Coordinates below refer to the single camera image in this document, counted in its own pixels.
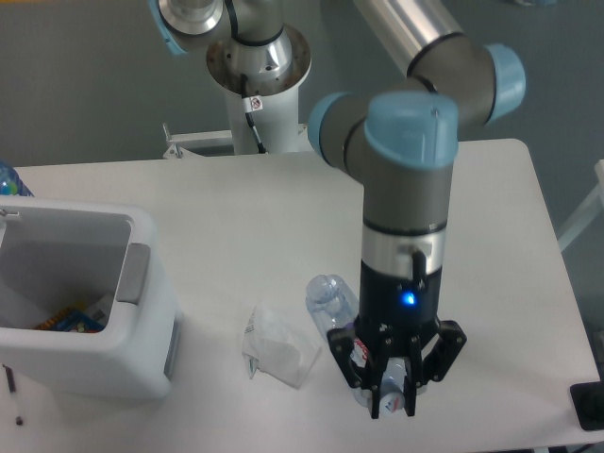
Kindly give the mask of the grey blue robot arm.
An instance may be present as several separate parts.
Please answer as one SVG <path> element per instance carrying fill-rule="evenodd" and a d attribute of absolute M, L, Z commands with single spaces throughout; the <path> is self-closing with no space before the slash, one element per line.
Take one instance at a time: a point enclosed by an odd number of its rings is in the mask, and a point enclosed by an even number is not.
<path fill-rule="evenodd" d="M 148 7 L 172 53 L 206 49 L 236 153 L 296 149 L 310 49 L 285 23 L 281 2 Z M 414 415 L 419 391 L 445 377 L 466 343 L 461 327 L 437 314 L 458 134 L 517 109 L 526 76 L 509 47 L 473 44 L 439 1 L 357 7 L 404 79 L 369 99 L 329 95 L 308 120 L 315 152 L 363 188 L 360 304 L 327 325 L 327 343 L 373 418 Z"/>

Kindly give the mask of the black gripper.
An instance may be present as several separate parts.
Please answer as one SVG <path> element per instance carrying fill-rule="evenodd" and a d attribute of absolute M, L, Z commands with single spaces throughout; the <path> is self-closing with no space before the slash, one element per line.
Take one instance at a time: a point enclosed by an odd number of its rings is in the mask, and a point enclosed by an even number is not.
<path fill-rule="evenodd" d="M 467 342 L 455 321 L 437 326 L 442 269 L 427 275 L 424 286 L 382 274 L 361 264 L 360 312 L 354 328 L 334 328 L 327 333 L 330 352 L 351 389 L 368 391 L 372 419 L 379 418 L 384 373 L 390 357 L 405 357 L 404 409 L 415 415 L 418 390 L 431 380 L 442 381 Z M 422 358 L 422 348 L 437 334 L 438 340 Z M 352 358 L 355 341 L 367 347 L 363 367 Z"/>

